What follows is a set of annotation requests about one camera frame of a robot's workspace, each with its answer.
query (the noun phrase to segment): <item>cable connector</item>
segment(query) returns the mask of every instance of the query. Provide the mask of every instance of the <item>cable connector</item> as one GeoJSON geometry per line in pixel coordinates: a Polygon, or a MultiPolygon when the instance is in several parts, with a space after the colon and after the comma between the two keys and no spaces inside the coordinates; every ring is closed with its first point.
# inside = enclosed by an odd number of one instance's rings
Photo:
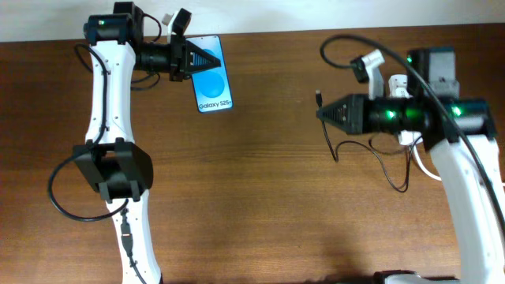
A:
{"type": "Polygon", "coordinates": [[[316,90],[316,103],[319,108],[323,106],[323,95],[321,95],[321,90],[316,90]]]}
{"type": "Polygon", "coordinates": [[[363,56],[359,56],[350,62],[350,65],[353,66],[354,76],[356,77],[357,82],[361,84],[368,83],[370,80],[362,58],[363,56]]]}
{"type": "Polygon", "coordinates": [[[128,213],[128,209],[123,209],[121,211],[121,216],[123,217],[121,223],[121,243],[123,244],[123,248],[125,249],[126,255],[128,257],[133,256],[133,236],[132,231],[129,227],[126,213],[128,213]]]}

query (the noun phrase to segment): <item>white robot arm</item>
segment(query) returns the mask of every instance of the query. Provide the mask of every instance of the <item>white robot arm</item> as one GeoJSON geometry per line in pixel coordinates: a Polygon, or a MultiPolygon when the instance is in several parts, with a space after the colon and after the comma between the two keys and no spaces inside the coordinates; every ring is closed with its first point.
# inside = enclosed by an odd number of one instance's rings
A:
{"type": "Polygon", "coordinates": [[[78,46],[90,51],[93,64],[92,115],[86,145],[74,146],[74,155],[56,167],[48,185],[51,202],[65,216],[82,222],[112,217],[122,258],[123,284],[163,283],[148,220],[152,161],[135,145],[130,123],[133,70],[169,73],[170,80],[182,81],[221,65],[183,36],[190,12],[181,9],[170,21],[168,44],[144,43],[144,17],[151,16],[133,2],[116,2],[113,14],[90,16],[84,25],[89,47],[78,46]],[[194,65],[196,56],[207,60],[194,65]],[[107,202],[110,214],[85,218],[70,214],[58,204],[52,183],[57,172],[71,161],[107,202]]]}
{"type": "MultiPolygon", "coordinates": [[[[496,130],[485,101],[458,99],[459,84],[455,80],[454,50],[412,50],[407,63],[393,51],[370,39],[357,35],[336,35],[327,39],[321,47],[321,55],[326,62],[329,60],[324,56],[324,48],[337,39],[355,39],[374,46],[408,67],[408,89],[415,96],[382,98],[372,93],[348,95],[324,107],[321,107],[322,99],[317,98],[320,105],[317,117],[323,123],[330,123],[348,134],[396,134],[402,131],[416,133],[417,137],[422,134],[425,148],[440,173],[446,191],[462,259],[461,280],[433,281],[423,279],[411,271],[382,271],[374,276],[374,284],[505,283],[505,194],[499,172],[499,151],[494,139],[496,130]],[[421,73],[417,74],[418,77],[413,75],[417,70],[421,73]],[[424,84],[429,82],[429,95],[425,86],[421,88],[421,80],[424,84]],[[436,107],[436,100],[446,110],[447,115],[443,115],[436,107]],[[462,142],[461,134],[455,130],[450,120],[466,135],[487,177],[483,177],[476,159],[471,155],[467,144],[462,142]],[[485,178],[491,181],[491,188],[485,184],[485,178]]],[[[377,76],[377,72],[380,72],[379,65],[374,65],[375,73],[371,69],[360,68],[367,66],[367,58],[371,55],[374,58],[382,58],[380,52],[375,50],[365,57],[354,59],[349,67],[334,62],[328,63],[341,66],[339,68],[353,68],[359,82],[369,83],[374,87],[370,90],[381,89],[383,81],[377,76]]],[[[400,143],[404,144],[403,142],[405,139],[400,139],[400,143]]]]}

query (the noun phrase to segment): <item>black bracket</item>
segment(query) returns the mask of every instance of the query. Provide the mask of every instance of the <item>black bracket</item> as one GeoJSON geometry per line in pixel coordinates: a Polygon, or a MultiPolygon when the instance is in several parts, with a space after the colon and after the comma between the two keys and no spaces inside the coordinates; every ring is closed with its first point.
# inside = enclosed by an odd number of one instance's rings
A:
{"type": "MultiPolygon", "coordinates": [[[[73,152],[83,151],[89,145],[73,147],[73,152]]],[[[153,182],[151,157],[132,142],[122,138],[115,143],[99,144],[75,160],[80,172],[102,200],[111,203],[116,198],[140,200],[153,182]]]]}
{"type": "Polygon", "coordinates": [[[117,40],[133,48],[135,70],[169,73],[171,81],[189,79],[194,73],[221,66],[221,61],[184,37],[191,13],[180,9],[172,24],[169,44],[144,42],[144,12],[133,2],[115,2],[109,15],[93,15],[84,24],[86,40],[95,46],[104,40],[117,40]]]}

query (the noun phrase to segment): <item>smartphone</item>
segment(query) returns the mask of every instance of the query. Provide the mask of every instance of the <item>smartphone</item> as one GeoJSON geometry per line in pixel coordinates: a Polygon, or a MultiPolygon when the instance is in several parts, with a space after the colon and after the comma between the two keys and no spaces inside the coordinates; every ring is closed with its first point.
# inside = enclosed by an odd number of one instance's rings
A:
{"type": "Polygon", "coordinates": [[[192,75],[198,111],[207,113],[230,109],[234,103],[231,98],[221,39],[217,35],[208,35],[188,38],[187,40],[221,61],[220,67],[192,75]]]}

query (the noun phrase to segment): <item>wood grain surface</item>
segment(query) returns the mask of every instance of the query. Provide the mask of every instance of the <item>wood grain surface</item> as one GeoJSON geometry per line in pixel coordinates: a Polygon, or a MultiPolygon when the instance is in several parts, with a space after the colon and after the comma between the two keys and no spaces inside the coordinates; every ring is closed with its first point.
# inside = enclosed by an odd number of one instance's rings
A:
{"type": "MultiPolygon", "coordinates": [[[[132,95],[134,136],[155,168],[149,218],[165,282],[304,282],[391,269],[460,274],[438,181],[414,167],[409,191],[397,193],[375,158],[352,145],[333,162],[314,90],[326,103],[367,90],[349,70],[320,59],[321,42],[338,32],[401,54],[454,46],[462,98],[486,98],[505,134],[503,24],[223,35],[233,110],[199,114],[191,82],[167,76],[132,95]]],[[[75,58],[75,42],[0,44],[1,283],[121,282],[111,221],[71,221],[47,198],[49,174],[83,143],[91,112],[92,76],[75,58]]],[[[331,50],[348,62],[371,49],[338,43],[331,50]]],[[[386,78],[404,72],[392,60],[382,70],[386,78]]],[[[368,139],[329,134],[334,143],[368,139]]],[[[376,144],[395,149],[392,137],[376,144]]],[[[401,182],[405,159],[384,160],[401,182]]],[[[500,156],[502,169],[504,162],[500,156]]],[[[106,212],[74,165],[59,174],[55,194],[76,214],[106,212]]]]}

